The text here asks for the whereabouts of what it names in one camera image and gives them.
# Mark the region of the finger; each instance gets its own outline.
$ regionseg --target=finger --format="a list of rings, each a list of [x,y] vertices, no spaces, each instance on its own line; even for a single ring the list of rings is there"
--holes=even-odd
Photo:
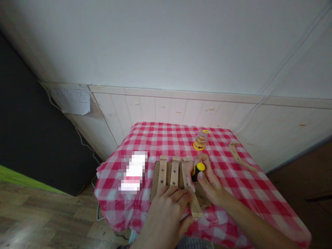
[[[205,175],[207,178],[211,181],[215,181],[216,176],[212,170],[211,163],[210,163],[210,158],[207,154],[199,154],[196,156],[197,162],[203,162],[205,165]]]
[[[179,189],[173,195],[171,195],[171,198],[173,199],[174,202],[177,202],[186,193],[188,193],[188,189],[182,189],[182,190]]]
[[[210,158],[207,154],[202,153],[196,156],[198,162],[203,162],[204,164],[210,165]]]
[[[204,172],[199,172],[197,179],[207,196],[211,195],[215,191],[215,188],[208,181]]]
[[[193,222],[194,222],[194,218],[191,216],[191,214],[187,215],[185,218],[183,218],[180,221],[178,240],[180,240],[184,236],[184,234],[186,233],[186,231],[188,230],[188,228],[191,226],[191,224]]]
[[[156,194],[156,196],[162,196],[167,190],[169,189],[169,186],[162,187]]]
[[[194,162],[191,160],[187,164],[187,167],[185,168],[185,173],[186,173],[186,179],[187,179],[187,184],[195,193],[195,184],[193,183],[193,180],[191,178],[192,172],[194,171]]]
[[[173,195],[176,191],[178,191],[179,188],[177,186],[171,186],[166,192],[165,195],[166,196],[171,196]]]
[[[186,208],[188,202],[191,200],[192,195],[190,192],[184,194],[179,200],[178,203],[180,204],[181,207],[181,214],[183,213],[184,209]]]

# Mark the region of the dark wall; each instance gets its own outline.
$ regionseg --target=dark wall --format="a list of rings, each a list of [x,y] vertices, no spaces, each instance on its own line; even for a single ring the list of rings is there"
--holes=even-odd
[[[0,164],[77,195],[98,164],[2,34],[0,86]]]

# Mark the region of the paper sheet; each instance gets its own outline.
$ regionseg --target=paper sheet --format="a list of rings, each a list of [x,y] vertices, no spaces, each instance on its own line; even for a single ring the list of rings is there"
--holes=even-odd
[[[87,85],[45,83],[45,86],[62,112],[79,115],[90,112],[90,91]]]

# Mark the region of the white wood paneling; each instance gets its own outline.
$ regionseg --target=white wood paneling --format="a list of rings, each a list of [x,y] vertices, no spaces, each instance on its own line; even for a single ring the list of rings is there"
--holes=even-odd
[[[188,100],[182,124],[191,126],[196,125],[203,104],[204,101],[202,100]]]
[[[74,124],[103,161],[106,161],[117,149],[118,145],[93,98],[91,98],[91,109],[88,114],[64,113],[64,115]]]
[[[254,106],[254,104],[221,102],[210,126],[234,130]]]
[[[331,135],[332,110],[261,105],[237,137],[268,172]]]
[[[143,121],[156,121],[156,98],[140,96]]]
[[[170,100],[169,98],[156,98],[156,121],[162,123],[169,122],[169,111],[170,111]]]
[[[126,101],[127,101],[127,107],[128,107],[131,123],[134,125],[137,122],[142,122],[143,114],[142,114],[140,97],[126,95]]]
[[[171,99],[169,111],[169,123],[180,125],[183,122],[184,113],[186,111],[186,99]]]
[[[122,126],[117,111],[114,107],[111,95],[106,93],[95,93],[94,96],[99,104],[100,110],[104,114],[108,127],[110,128],[113,137],[119,146],[123,139],[125,139],[125,135],[123,133]]]
[[[160,90],[160,89],[114,87],[114,86],[100,86],[100,85],[89,85],[89,88],[93,93],[123,94],[123,95],[133,95],[133,96],[176,98],[176,99],[188,99],[188,100],[209,100],[209,101],[236,102],[236,103],[248,103],[248,104],[258,104],[264,98],[264,96],[249,95],[249,94],[169,91],[169,90]],[[265,100],[264,104],[332,109],[332,99],[270,96],[267,100]]]
[[[124,136],[126,137],[130,131],[131,131],[131,118],[128,111],[128,106],[126,102],[126,97],[124,95],[118,95],[118,94],[111,94],[111,98],[115,107],[115,110],[117,111],[117,115],[119,118],[119,121],[121,123],[121,127],[124,133]]]
[[[210,127],[220,105],[219,101],[204,101],[196,125]]]
[[[134,122],[156,121],[235,130],[244,119],[250,118],[251,110],[256,106],[233,101],[192,100],[184,95],[181,98],[94,95],[118,145]],[[259,166],[268,172],[330,135],[332,100],[270,97],[256,109],[237,137]]]

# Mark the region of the hand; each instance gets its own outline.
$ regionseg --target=hand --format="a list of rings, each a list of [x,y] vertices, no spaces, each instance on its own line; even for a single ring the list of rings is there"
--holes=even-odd
[[[130,248],[175,248],[194,222],[191,214],[181,220],[191,198],[187,189],[163,187],[153,199],[143,229]]]
[[[203,188],[208,199],[216,206],[222,206],[225,198],[230,194],[223,188],[219,179],[213,173],[209,156],[207,154],[199,154],[196,161],[205,165],[205,171],[199,172],[197,180]]]

